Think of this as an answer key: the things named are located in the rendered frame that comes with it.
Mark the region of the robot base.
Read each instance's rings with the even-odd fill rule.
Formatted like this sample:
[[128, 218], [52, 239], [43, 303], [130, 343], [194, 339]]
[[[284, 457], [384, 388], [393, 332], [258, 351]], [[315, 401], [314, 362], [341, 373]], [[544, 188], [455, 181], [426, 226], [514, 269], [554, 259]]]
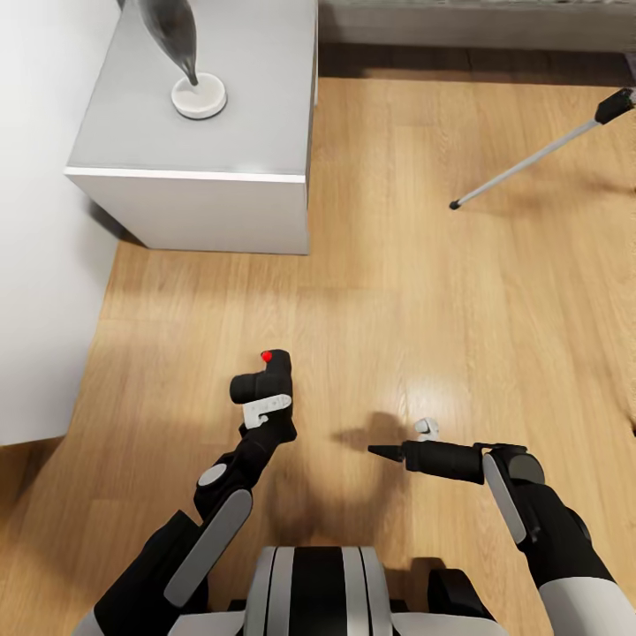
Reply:
[[[244, 636], [246, 600], [232, 600], [226, 612], [207, 613], [208, 584], [199, 587], [167, 636]], [[460, 569], [432, 570], [426, 612], [409, 612], [405, 600], [390, 600], [393, 636], [509, 636], [481, 605]]]

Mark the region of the digital camera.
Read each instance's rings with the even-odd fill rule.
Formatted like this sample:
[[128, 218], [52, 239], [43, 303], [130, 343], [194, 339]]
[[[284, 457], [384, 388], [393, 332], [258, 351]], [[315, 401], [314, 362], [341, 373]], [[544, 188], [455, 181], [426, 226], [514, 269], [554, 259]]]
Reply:
[[293, 397], [290, 353], [283, 349], [272, 349], [264, 351], [261, 356], [266, 362], [266, 370], [236, 375], [232, 379], [230, 391], [234, 404], [248, 404], [282, 394]]

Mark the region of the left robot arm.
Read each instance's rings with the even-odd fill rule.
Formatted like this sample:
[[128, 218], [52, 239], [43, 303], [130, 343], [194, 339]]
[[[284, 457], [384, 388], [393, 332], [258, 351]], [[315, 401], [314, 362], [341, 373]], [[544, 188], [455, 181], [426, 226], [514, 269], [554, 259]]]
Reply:
[[196, 484], [193, 501], [204, 523], [196, 525], [179, 509], [68, 636], [170, 633], [248, 518], [252, 488], [276, 447], [296, 440], [292, 405], [285, 394], [243, 404], [242, 441]]

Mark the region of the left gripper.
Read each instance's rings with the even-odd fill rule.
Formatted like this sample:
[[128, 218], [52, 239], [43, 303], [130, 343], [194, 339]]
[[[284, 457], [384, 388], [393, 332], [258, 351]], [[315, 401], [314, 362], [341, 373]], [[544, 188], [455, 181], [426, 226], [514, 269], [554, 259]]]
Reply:
[[269, 463], [279, 444], [293, 442], [298, 436], [292, 422], [291, 406], [287, 406], [280, 413], [268, 414], [268, 420], [264, 421], [259, 427], [247, 429], [244, 423], [239, 431], [243, 438], [240, 443], [258, 443], [267, 454], [267, 463]]

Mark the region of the camera tripod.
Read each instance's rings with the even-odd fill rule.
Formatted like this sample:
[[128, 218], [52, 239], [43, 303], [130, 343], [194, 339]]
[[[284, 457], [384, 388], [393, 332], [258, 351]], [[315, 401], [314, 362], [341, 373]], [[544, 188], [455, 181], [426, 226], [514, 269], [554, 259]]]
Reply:
[[522, 169], [525, 169], [525, 167], [528, 167], [531, 163], [534, 163], [537, 160], [541, 160], [548, 153], [551, 153], [552, 151], [555, 151], [557, 148], [562, 147], [564, 144], [571, 142], [573, 139], [576, 139], [581, 134], [588, 132], [589, 130], [592, 130], [595, 126], [606, 125], [612, 119], [615, 119], [616, 117], [619, 117], [621, 114], [624, 114], [628, 110], [635, 108], [635, 105], [636, 105], [636, 89], [624, 88], [624, 89], [621, 89], [620, 91], [617, 91], [614, 95], [610, 96], [609, 98], [607, 98], [606, 100], [598, 104], [598, 108], [596, 109], [594, 117], [590, 121], [580, 126], [576, 130], [569, 132], [563, 138], [556, 140], [554, 143], [551, 143], [549, 146], [546, 146], [544, 149], [542, 149], [541, 151], [538, 151], [535, 155], [530, 156], [523, 162], [520, 162], [518, 165], [514, 166], [513, 168], [508, 169], [504, 174], [501, 174], [495, 179], [492, 179], [491, 181], [489, 181], [486, 185], [483, 185], [482, 187], [478, 188], [472, 193], [469, 193], [463, 199], [453, 201], [450, 204], [450, 208], [452, 210], [458, 209], [463, 203], [471, 200], [476, 195], [479, 195], [480, 193], [485, 192], [486, 190], [500, 183], [501, 181], [508, 178], [509, 176], [516, 174], [518, 171]]

